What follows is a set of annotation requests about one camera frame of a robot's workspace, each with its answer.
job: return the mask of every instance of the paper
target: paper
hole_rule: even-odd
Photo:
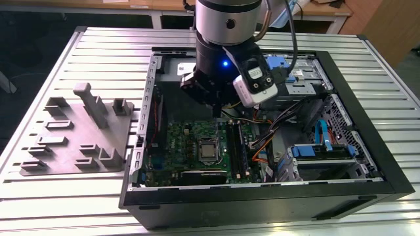
[[[103,0],[104,3],[128,2],[128,0]]]

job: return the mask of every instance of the wooden table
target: wooden table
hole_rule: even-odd
[[[162,16],[191,16],[184,11],[182,0],[130,0],[130,2],[103,3],[103,0],[2,0],[0,10],[62,13],[139,14],[150,15],[155,29],[162,29]],[[304,21],[331,22],[328,34],[338,34],[352,11],[346,4],[342,8],[311,2],[303,8]],[[300,13],[294,16],[300,20]]]

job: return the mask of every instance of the motherboard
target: motherboard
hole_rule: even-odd
[[[150,155],[148,186],[262,181],[251,162],[254,139],[248,122],[171,122],[166,151]]]

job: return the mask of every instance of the metal case frame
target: metal case frame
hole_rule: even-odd
[[[195,48],[159,48],[154,51],[176,53]],[[288,52],[270,50],[271,53]],[[394,159],[379,132],[356,99],[351,87],[328,52],[316,55],[335,92],[356,125],[372,159],[382,170],[384,181],[335,184],[280,185],[248,188],[170,188],[159,191],[134,191],[130,166],[143,152],[146,135],[143,118],[148,116],[147,97],[151,96],[158,67],[151,56],[151,67],[142,107],[139,146],[127,160],[120,208],[127,209],[146,228],[204,227],[250,223],[276,223],[298,220],[342,218],[378,202],[391,201],[414,193],[414,188]]]

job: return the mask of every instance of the green circuit board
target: green circuit board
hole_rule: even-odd
[[[232,178],[226,125],[226,122],[216,121],[168,124],[166,155],[154,155],[150,160],[154,166],[154,171],[150,173],[154,186],[171,186],[171,179],[178,177],[180,171],[188,170],[226,171],[228,173],[227,183],[258,182],[259,167],[254,165],[250,168],[250,176]],[[247,122],[242,123],[242,131],[246,144],[248,144],[255,139],[252,125]],[[215,162],[203,163],[199,159],[199,140],[202,139],[218,140],[219,159]]]

